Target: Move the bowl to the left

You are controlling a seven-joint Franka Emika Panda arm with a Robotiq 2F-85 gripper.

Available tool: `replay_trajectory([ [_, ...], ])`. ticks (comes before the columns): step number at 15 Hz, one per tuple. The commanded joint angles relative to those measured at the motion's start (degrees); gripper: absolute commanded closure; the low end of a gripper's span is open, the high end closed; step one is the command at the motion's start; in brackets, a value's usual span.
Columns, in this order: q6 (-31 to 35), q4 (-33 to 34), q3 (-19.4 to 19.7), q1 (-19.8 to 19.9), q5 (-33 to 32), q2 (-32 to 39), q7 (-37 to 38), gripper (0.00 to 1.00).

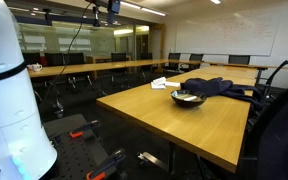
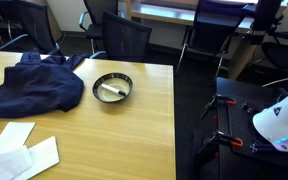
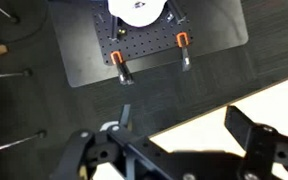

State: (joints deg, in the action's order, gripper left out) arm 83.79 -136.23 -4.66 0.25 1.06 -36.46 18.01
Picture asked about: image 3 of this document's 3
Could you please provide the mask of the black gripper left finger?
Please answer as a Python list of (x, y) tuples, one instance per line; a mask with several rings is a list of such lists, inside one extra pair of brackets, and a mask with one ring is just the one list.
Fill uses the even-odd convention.
[(124, 180), (170, 180), (166, 152), (129, 129), (130, 104), (120, 119), (100, 132), (75, 131), (69, 137), (50, 180), (90, 180), (99, 165), (109, 163)]

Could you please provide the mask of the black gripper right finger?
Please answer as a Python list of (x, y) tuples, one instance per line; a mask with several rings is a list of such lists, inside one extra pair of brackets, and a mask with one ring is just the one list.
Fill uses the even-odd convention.
[(288, 136), (272, 126), (253, 122), (236, 106), (226, 108), (224, 125), (245, 151), (238, 173), (244, 180), (278, 180), (273, 164), (288, 172)]

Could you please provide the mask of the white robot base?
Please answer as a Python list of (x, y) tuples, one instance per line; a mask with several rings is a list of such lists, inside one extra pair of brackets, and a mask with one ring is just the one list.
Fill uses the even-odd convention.
[(107, 0), (111, 15), (132, 27), (145, 27), (162, 14), (167, 0)]

